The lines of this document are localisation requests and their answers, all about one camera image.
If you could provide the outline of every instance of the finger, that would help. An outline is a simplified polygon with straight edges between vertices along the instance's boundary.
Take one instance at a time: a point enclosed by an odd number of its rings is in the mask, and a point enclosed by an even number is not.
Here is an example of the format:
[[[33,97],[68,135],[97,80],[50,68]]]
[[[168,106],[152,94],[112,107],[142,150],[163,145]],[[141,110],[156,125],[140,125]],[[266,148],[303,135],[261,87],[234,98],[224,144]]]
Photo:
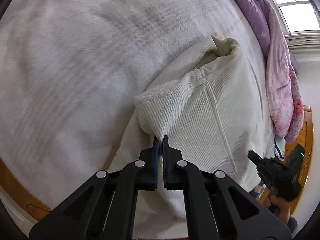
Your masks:
[[[266,195],[266,197],[267,197],[267,198],[270,198],[270,196],[271,196],[271,190],[268,190],[268,189],[267,189],[267,195]]]
[[[290,203],[286,201],[284,198],[271,196],[270,198],[273,205],[277,206],[281,210],[290,210]]]
[[[271,206],[271,201],[270,201],[270,199],[266,198],[266,199],[263,201],[262,205],[263,205],[265,208],[269,208],[269,207]]]
[[[278,208],[280,209],[278,215],[279,220],[287,225],[290,218],[290,203],[284,198],[276,196],[271,196],[271,202],[273,203],[273,205],[278,206]]]

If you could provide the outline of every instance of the white wall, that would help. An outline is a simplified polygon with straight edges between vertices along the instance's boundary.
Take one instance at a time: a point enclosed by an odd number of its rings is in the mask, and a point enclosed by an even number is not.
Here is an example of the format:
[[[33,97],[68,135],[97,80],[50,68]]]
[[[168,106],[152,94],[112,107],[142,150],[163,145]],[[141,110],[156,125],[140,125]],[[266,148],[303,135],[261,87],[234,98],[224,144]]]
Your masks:
[[[312,121],[315,125],[308,180],[293,215],[298,222],[298,229],[301,229],[320,201],[320,59],[317,61],[313,54],[309,57],[297,57],[297,60],[300,60],[297,77],[303,104],[311,106]]]
[[[290,49],[290,52],[294,54],[296,57],[301,71],[298,71],[298,78],[299,74],[303,73],[305,69],[308,68],[315,68],[316,65],[320,67],[320,47],[313,47],[313,48],[294,48]]]

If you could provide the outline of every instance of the metal rivet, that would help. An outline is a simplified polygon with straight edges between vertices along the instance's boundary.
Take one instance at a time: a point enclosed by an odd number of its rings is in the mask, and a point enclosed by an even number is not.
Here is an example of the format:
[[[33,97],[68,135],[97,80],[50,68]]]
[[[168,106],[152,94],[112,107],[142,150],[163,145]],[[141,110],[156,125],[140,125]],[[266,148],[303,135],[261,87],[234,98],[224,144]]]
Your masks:
[[[216,171],[215,175],[216,177],[222,179],[225,177],[226,174],[223,171]]]
[[[185,166],[187,166],[187,162],[184,161],[184,160],[178,161],[177,164],[178,164],[178,166],[180,166],[180,167],[185,167]]]
[[[99,179],[102,179],[107,175],[107,173],[105,171],[98,171],[96,175]]]
[[[144,161],[138,160],[134,163],[137,167],[143,167],[145,165]]]

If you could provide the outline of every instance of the window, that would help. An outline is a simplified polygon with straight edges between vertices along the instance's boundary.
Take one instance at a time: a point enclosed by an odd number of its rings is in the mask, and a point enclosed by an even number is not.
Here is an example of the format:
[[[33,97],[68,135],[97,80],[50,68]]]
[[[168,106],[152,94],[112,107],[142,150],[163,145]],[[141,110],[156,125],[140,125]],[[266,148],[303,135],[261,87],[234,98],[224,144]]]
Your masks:
[[[310,0],[274,0],[288,33],[320,31],[319,15]]]

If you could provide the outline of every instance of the window frame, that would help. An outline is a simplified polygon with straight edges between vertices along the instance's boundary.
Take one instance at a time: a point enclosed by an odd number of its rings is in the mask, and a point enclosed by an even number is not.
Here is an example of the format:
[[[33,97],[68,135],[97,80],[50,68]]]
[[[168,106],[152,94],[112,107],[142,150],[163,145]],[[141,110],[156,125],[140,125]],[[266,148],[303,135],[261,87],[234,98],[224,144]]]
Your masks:
[[[287,6],[287,5],[295,5],[295,4],[311,4],[311,6],[313,7],[315,14],[316,14],[316,18],[318,20],[319,26],[320,26],[320,11],[318,9],[318,7],[314,4],[314,2],[312,0],[308,0],[308,1],[294,1],[294,2],[286,2],[286,3],[277,3],[276,0],[268,0],[271,5],[274,8],[277,8],[276,13],[278,15],[278,18],[281,19],[282,21],[280,21],[280,25],[282,28],[282,31],[284,33],[284,35],[290,35],[290,34],[300,34],[300,33],[319,33],[320,34],[320,30],[308,30],[308,31],[297,31],[297,32],[290,32],[287,22],[284,18],[284,15],[280,9],[280,7],[282,6]]]

